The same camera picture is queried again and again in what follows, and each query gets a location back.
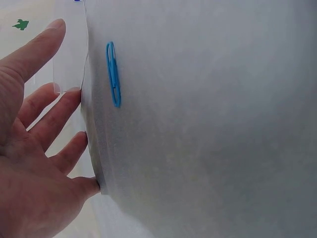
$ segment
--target hand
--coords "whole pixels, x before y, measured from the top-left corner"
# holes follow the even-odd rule
[[[80,104],[80,91],[65,93],[26,130],[57,94],[47,84],[23,101],[24,83],[57,52],[65,31],[64,21],[57,20],[0,60],[0,237],[53,237],[100,191],[95,178],[67,177],[87,146],[84,132],[59,154],[45,155]]]

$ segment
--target finger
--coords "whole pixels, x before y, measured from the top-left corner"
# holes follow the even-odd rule
[[[80,90],[65,93],[54,107],[29,130],[29,133],[35,136],[44,151],[47,151],[79,106],[80,97]]]
[[[75,183],[76,190],[78,191],[79,195],[84,200],[87,200],[88,198],[100,192],[100,187],[96,178],[78,177],[73,178],[73,182]]]
[[[0,144],[6,141],[22,105],[24,82],[53,57],[65,31],[65,22],[57,20],[34,40],[0,60]]]
[[[19,82],[28,81],[56,54],[65,32],[62,19],[52,22],[28,44],[0,60],[0,70]]]
[[[54,84],[48,83],[40,87],[26,99],[18,113],[18,118],[25,128],[28,128],[32,122],[38,118],[41,112],[58,97],[54,93]]]
[[[74,138],[57,155],[50,157],[52,163],[65,175],[68,175],[77,164],[88,144],[84,132],[77,133]]]

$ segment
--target fingernail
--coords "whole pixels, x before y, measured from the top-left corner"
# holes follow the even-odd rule
[[[59,27],[61,27],[64,24],[64,20],[63,19],[57,19],[53,22],[51,22],[46,29],[58,29]]]
[[[73,88],[70,88],[67,90],[68,92],[77,92],[77,91],[80,91],[80,88],[79,87],[73,87]]]
[[[54,83],[54,92],[56,94],[60,94],[61,93],[60,87],[59,87],[59,85],[57,83]]]

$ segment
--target green leaf icon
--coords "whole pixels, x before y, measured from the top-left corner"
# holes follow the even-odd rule
[[[22,19],[18,19],[18,24],[12,26],[20,29],[21,31],[24,31],[25,28],[27,28],[29,21],[23,21]]]

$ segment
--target paper clip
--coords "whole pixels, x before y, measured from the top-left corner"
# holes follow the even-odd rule
[[[120,82],[118,77],[118,68],[113,42],[109,42],[106,46],[106,60],[108,66],[108,75],[112,94],[112,101],[115,107],[121,105]]]

